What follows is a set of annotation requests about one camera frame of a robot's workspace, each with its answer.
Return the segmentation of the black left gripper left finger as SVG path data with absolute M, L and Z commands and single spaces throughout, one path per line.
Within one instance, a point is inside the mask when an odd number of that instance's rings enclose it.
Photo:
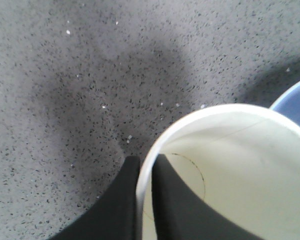
M 128 156 L 99 200 L 52 240 L 134 240 L 140 158 Z

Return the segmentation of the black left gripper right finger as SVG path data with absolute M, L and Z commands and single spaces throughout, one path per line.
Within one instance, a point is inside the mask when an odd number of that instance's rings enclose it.
M 204 203 L 163 154 L 151 173 L 152 207 L 159 240 L 257 240 Z

